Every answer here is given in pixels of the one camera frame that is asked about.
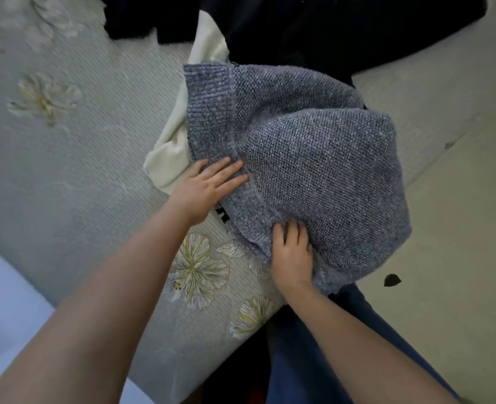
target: floor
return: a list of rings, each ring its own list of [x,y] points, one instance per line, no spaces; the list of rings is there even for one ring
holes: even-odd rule
[[[496,404],[496,116],[448,146],[407,190],[412,237],[359,287],[458,393]]]

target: jeans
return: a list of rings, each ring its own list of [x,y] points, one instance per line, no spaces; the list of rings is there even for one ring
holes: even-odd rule
[[[426,370],[459,399],[452,387],[366,301],[355,284],[329,298]],[[276,335],[267,404],[352,404],[317,342],[289,306],[271,319]]]

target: person's right hand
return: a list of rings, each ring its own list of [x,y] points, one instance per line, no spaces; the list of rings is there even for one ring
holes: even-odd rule
[[[285,299],[312,286],[313,250],[308,230],[296,220],[287,223],[286,238],[281,224],[273,227],[271,277]]]

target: hand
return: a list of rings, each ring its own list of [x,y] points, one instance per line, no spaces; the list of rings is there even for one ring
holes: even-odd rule
[[[312,287],[313,250],[308,230],[296,220],[287,223],[287,236],[281,224],[273,228],[271,277],[287,300],[291,293]]]
[[[201,169],[208,162],[206,159],[196,162],[177,183],[168,201],[183,217],[188,218],[191,226],[204,222],[209,211],[222,197],[248,181],[248,175],[227,181],[243,166],[242,160],[224,169],[231,162],[231,158],[226,157],[202,172]]]

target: white sheet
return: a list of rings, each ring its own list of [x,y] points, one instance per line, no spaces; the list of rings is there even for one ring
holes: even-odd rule
[[[53,313],[54,308],[0,257],[0,375]],[[153,404],[127,380],[122,404]]]

